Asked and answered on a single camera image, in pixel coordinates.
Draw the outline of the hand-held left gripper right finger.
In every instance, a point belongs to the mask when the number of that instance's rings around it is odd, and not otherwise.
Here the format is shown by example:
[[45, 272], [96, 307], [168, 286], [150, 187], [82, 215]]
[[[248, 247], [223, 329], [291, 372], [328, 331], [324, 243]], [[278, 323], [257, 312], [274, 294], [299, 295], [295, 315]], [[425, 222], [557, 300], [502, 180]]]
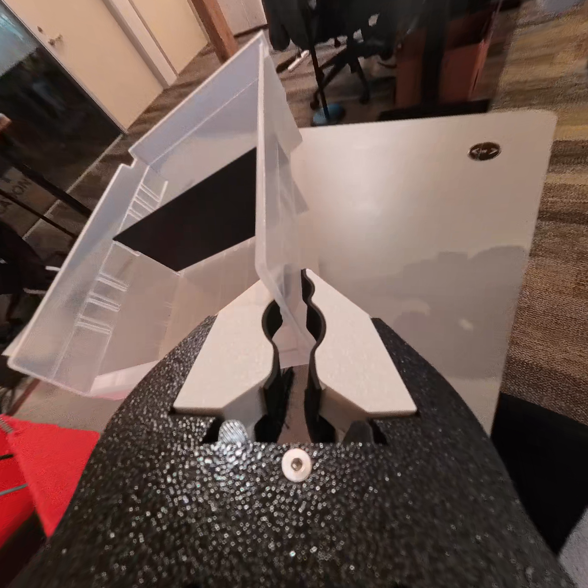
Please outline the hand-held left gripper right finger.
[[417, 406], [372, 318], [309, 269], [301, 271], [309, 355], [304, 413], [312, 443], [385, 443], [377, 420], [417, 415]]

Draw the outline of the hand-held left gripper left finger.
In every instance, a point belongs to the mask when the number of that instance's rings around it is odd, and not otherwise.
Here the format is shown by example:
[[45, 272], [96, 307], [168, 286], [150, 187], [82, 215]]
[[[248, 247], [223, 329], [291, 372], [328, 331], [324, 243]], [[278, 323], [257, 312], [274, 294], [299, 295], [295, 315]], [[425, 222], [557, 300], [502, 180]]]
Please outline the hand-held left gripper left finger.
[[257, 442], [276, 443], [288, 411], [295, 337], [262, 281], [221, 309], [174, 403], [176, 413], [236, 420]]

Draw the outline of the red plastic bin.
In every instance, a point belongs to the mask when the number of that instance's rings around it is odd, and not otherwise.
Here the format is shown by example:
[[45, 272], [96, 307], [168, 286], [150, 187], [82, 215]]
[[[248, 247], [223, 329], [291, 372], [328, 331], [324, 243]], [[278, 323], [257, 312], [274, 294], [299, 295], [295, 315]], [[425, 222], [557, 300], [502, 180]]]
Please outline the red plastic bin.
[[1, 546], [33, 515], [55, 532], [100, 434], [1, 416]]

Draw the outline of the clear plastic bin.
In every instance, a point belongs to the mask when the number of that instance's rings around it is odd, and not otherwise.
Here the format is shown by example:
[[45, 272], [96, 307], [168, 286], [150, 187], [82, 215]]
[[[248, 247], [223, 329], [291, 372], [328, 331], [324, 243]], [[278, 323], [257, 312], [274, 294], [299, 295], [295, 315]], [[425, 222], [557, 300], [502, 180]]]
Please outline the clear plastic bin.
[[302, 135], [263, 34], [134, 144], [22, 334], [19, 373], [122, 398], [258, 279], [293, 311]]

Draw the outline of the cardboard box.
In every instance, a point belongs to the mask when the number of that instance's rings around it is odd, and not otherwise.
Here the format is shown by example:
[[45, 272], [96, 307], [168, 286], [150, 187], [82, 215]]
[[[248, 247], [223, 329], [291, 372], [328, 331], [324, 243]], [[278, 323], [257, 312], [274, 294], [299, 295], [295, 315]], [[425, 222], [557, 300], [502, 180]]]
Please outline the cardboard box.
[[[56, 202], [53, 196], [17, 169], [4, 165], [1, 166], [1, 190], [42, 215]], [[20, 236], [24, 236], [39, 219], [1, 195], [1, 220], [9, 224]]]

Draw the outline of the black office chair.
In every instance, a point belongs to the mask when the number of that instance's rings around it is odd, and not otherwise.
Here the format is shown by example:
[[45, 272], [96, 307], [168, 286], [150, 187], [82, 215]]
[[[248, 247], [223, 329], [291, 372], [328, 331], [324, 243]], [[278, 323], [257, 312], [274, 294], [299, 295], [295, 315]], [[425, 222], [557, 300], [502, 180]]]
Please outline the black office chair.
[[360, 102], [370, 101], [371, 90], [360, 60], [392, 57], [401, 24], [418, 19], [419, 12], [417, 1], [318, 1], [307, 25], [311, 47], [300, 49], [308, 51], [317, 82], [310, 103], [315, 112], [312, 126], [335, 124], [344, 117], [342, 107], [327, 102], [325, 91], [346, 67], [359, 78]]

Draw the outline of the white door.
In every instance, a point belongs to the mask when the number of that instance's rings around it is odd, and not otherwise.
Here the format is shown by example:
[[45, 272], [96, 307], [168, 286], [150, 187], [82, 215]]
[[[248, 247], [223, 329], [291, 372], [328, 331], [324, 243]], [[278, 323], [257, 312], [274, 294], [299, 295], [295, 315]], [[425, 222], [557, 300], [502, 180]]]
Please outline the white door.
[[132, 1], [176, 75], [208, 44], [191, 1]]
[[121, 130], [173, 82], [130, 1], [4, 3]]

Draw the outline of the black jacket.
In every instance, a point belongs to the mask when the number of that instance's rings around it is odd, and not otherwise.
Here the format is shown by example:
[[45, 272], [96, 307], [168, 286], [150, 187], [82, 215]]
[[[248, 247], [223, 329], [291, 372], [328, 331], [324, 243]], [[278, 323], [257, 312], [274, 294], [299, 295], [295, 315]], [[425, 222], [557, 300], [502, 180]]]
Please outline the black jacket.
[[262, 1], [262, 5], [272, 48], [284, 52], [291, 43], [302, 50], [311, 47], [307, 25], [312, 21], [318, 1]]

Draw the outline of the wooden post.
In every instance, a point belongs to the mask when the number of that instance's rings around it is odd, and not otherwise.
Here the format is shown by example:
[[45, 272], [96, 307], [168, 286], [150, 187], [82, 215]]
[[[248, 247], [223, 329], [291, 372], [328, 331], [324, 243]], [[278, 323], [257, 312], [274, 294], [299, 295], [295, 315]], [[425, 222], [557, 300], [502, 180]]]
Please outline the wooden post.
[[209, 38], [210, 45], [221, 63], [239, 51], [239, 45], [224, 17], [218, 1], [191, 1]]

